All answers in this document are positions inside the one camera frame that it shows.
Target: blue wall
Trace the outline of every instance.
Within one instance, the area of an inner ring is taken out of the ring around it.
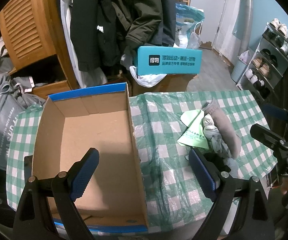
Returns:
[[[244,30],[245,0],[241,0],[240,11],[234,26],[233,34],[241,39]],[[278,18],[281,23],[285,23],[288,28],[288,15],[275,0],[253,0],[253,21],[249,47],[255,51],[266,23]]]

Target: white shoe rack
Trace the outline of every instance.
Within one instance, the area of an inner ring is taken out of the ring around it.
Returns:
[[[269,23],[266,24],[266,27],[264,29],[264,32],[267,29],[270,29],[270,31],[274,32],[277,36],[281,37],[282,44],[284,41],[288,43],[288,38],[282,35],[278,30],[276,30],[273,26],[271,26]],[[278,66],[274,66],[271,64],[271,62],[260,53],[262,49],[269,49],[272,55],[275,55],[277,58]],[[252,63],[254,59],[257,57],[264,58],[264,61],[269,65],[269,72],[270,75],[269,78],[266,78],[262,75],[262,73],[255,67],[255,65]],[[245,73],[248,69],[252,69],[256,75],[259,76],[260,80],[263,80],[265,83],[265,87],[267,87],[270,90],[270,93],[274,93],[274,88],[277,85],[277,83],[280,81],[280,79],[283,77],[283,74],[285,73],[286,69],[288,68],[288,58],[284,56],[284,54],[281,52],[280,48],[276,48],[270,41],[266,40],[263,36],[261,36],[261,39],[259,41],[259,44],[257,46],[257,49],[255,50],[255,53],[250,60],[249,64],[247,65],[245,71],[243,72],[241,78],[237,82],[237,87],[239,87],[240,90],[250,90],[251,92],[255,93],[259,100],[263,103],[265,99],[260,95],[259,91],[257,91],[253,84],[249,81],[249,79],[245,76]]]

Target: gray sock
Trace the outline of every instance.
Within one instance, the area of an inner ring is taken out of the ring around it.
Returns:
[[[231,152],[232,158],[238,158],[242,147],[242,141],[237,136],[231,122],[224,111],[220,108],[217,100],[213,98],[211,103],[202,110],[205,112],[205,115],[210,114],[214,120],[215,126],[218,128],[224,142],[227,144],[229,151]]]

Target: metal bolt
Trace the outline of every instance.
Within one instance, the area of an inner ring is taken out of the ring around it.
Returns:
[[[258,178],[257,176],[252,176],[251,178],[252,178],[252,180],[253,180],[254,182],[258,182],[258,181],[259,181],[259,178]]]
[[[64,178],[66,176],[66,171],[61,171],[57,176],[59,176],[59,178]]]
[[[29,182],[33,182],[33,181],[35,181],[35,176],[29,177]]]
[[[226,171],[222,171],[221,172],[221,176],[224,177],[224,178],[228,178],[229,177],[229,173],[226,172]]]

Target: wooden drawer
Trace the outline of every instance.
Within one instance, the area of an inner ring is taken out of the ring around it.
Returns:
[[[33,88],[32,94],[35,94],[41,98],[47,99],[48,95],[65,92],[69,90],[70,88],[67,84],[67,81],[64,80],[64,81],[48,84],[42,87],[35,87]]]
[[[0,12],[1,35],[16,70],[56,54],[45,6],[43,0],[10,0]]]

